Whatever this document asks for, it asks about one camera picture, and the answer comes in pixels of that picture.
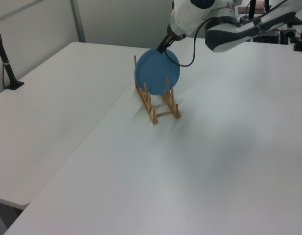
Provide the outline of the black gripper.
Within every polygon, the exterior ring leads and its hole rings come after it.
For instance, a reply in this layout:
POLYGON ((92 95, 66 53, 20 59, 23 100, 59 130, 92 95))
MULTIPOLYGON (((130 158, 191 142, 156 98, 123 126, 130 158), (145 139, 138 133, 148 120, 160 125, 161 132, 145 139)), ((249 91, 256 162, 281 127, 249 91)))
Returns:
POLYGON ((169 47, 169 45, 171 43, 173 43, 176 40, 176 35, 175 34, 170 34, 170 35, 166 35, 165 38, 162 41, 162 44, 159 44, 157 47, 157 51, 162 54, 167 47, 169 47))

